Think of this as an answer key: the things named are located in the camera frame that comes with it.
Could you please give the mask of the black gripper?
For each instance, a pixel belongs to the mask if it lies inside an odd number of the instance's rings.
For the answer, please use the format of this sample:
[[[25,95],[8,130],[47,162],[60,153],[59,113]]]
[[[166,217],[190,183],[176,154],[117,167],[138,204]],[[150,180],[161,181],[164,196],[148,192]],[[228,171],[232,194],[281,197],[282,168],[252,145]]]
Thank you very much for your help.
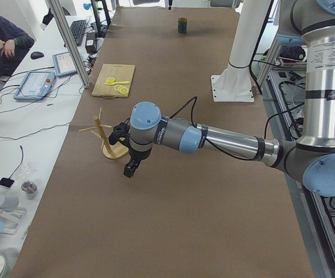
[[[124,167],[123,174],[126,177],[133,177],[142,160],[147,159],[151,154],[151,148],[146,151],[137,151],[129,148],[130,160]]]

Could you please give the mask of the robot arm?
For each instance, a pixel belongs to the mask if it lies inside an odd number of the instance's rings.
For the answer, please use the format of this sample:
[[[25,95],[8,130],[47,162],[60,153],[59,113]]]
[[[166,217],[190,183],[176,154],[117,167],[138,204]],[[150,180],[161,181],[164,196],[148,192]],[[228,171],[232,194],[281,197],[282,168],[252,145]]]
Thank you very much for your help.
[[[133,107],[124,140],[132,177],[154,144],[184,153],[215,147],[240,160],[264,162],[321,196],[335,196],[335,1],[283,1],[280,35],[295,35],[307,44],[304,123],[295,142],[265,140],[203,124],[170,119],[145,101]]]

